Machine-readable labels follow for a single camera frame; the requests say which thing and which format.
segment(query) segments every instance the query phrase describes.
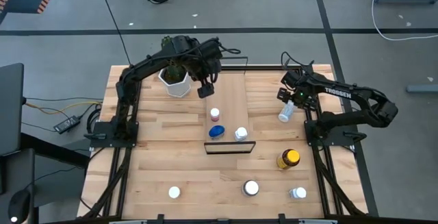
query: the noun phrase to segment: green plant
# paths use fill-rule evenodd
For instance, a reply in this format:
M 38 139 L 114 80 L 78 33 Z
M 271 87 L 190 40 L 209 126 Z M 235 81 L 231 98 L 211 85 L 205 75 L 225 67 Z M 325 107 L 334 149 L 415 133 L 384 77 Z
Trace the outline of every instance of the green plant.
M 172 41 L 170 36 L 165 36 L 162 39 L 162 49 L 166 44 Z M 163 71 L 163 79 L 168 84 L 176 84 L 184 80 L 187 71 L 182 66 L 169 65 Z

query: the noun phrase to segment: white bottle cap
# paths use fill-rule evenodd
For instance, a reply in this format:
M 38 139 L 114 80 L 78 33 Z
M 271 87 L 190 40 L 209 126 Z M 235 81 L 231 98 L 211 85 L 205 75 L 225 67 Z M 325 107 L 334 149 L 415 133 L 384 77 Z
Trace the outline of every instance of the white bottle cap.
M 219 109 L 217 109 L 217 108 L 212 108 L 212 109 L 210 110 L 210 115 L 211 115 L 211 117 L 217 117 L 217 116 L 219 116 Z
M 303 187 L 298 187 L 297 189 L 295 189 L 295 195 L 297 198 L 305 198 L 307 195 L 306 189 L 304 189 Z
M 284 115 L 284 114 L 279 114 L 279 120 L 280 120 L 281 122 L 286 123 L 286 122 L 289 122 L 289 117 L 287 117 L 287 116 Z
M 253 180 L 246 182 L 244 187 L 249 195 L 256 195 L 259 192 L 259 184 Z
M 237 129 L 237 135 L 241 138 L 241 137 L 246 137 L 248 135 L 248 132 L 246 131 L 245 127 L 239 127 L 239 129 Z
M 173 199 L 176 199 L 177 197 L 179 197 L 179 194 L 181 194 L 181 191 L 179 190 L 178 187 L 176 186 L 172 186 L 169 189 L 169 197 L 172 197 Z
M 242 141 L 248 136 L 248 132 L 244 127 L 239 127 L 234 133 L 234 137 L 236 141 Z

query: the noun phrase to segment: wooden table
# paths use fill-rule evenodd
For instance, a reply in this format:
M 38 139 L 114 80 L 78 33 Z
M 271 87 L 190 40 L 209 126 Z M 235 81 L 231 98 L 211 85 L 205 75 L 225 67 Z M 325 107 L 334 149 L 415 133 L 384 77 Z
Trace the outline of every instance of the wooden table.
M 115 113 L 115 83 L 125 67 L 111 68 L 101 113 L 103 121 L 109 121 Z M 314 69 L 333 79 L 330 65 L 315 65 Z M 138 144 L 132 152 L 123 218 L 156 219 L 158 214 L 165 214 L 165 219 L 276 219 L 279 213 L 286 218 L 323 217 L 313 156 L 305 140 L 305 113 L 295 109 L 288 123 L 277 118 L 283 107 L 276 99 L 283 87 L 283 75 L 282 71 L 246 71 L 248 133 L 257 145 L 250 154 L 234 155 L 205 153 L 206 111 L 205 100 L 199 99 L 196 92 L 199 83 L 193 83 L 185 98 L 174 99 L 167 95 L 156 75 L 145 79 L 138 111 Z M 342 112 L 337 97 L 320 95 L 320 102 L 322 110 Z M 300 152 L 300 164 L 282 171 L 276 166 L 276 157 L 288 148 Z M 88 167 L 82 199 L 89 205 L 107 186 L 113 150 L 102 151 Z M 339 185 L 366 212 L 353 154 L 341 147 L 332 147 L 331 154 Z M 259 183 L 256 197 L 241 193 L 241 186 L 248 179 Z M 178 199 L 168 196 L 171 186 L 180 187 Z M 290 198 L 288 190 L 299 186 L 306 188 L 307 198 Z M 331 191 L 327 192 L 334 212 Z M 81 204 L 78 215 L 87 211 Z

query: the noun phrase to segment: white cable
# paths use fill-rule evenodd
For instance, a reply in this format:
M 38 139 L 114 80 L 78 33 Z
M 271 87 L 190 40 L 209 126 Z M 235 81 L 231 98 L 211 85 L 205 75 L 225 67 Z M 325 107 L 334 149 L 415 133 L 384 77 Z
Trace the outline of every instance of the white cable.
M 374 0 L 372 0 L 372 3 L 371 3 L 371 16 L 372 16 L 372 22 L 374 24 L 374 28 L 376 28 L 377 32 L 386 40 L 401 41 L 401 40 L 413 40 L 413 39 L 429 39 L 429 38 L 436 38 L 436 37 L 438 37 L 438 35 L 433 35 L 433 36 L 414 36 L 414 37 L 410 37 L 410 38 L 388 38 L 388 37 L 384 36 L 382 34 L 382 32 L 378 29 L 378 27 L 376 25 L 376 19 L 374 18 Z

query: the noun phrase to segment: white plant pot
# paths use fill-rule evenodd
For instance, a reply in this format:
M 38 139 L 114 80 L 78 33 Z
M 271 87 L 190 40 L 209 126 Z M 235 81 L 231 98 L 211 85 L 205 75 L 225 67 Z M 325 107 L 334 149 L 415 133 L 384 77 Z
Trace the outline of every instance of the white plant pot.
M 176 84 L 168 84 L 162 78 L 164 70 L 165 69 L 162 69 L 159 72 L 158 78 L 159 78 L 159 80 L 161 80 L 163 82 L 164 85 L 166 85 L 167 93 L 171 97 L 177 97 L 177 98 L 183 98 L 184 96 L 186 96 L 190 92 L 190 89 L 191 89 L 190 84 L 192 83 L 192 80 L 190 79 L 189 74 L 188 73 L 185 74 L 184 80 L 182 82 L 179 82 Z

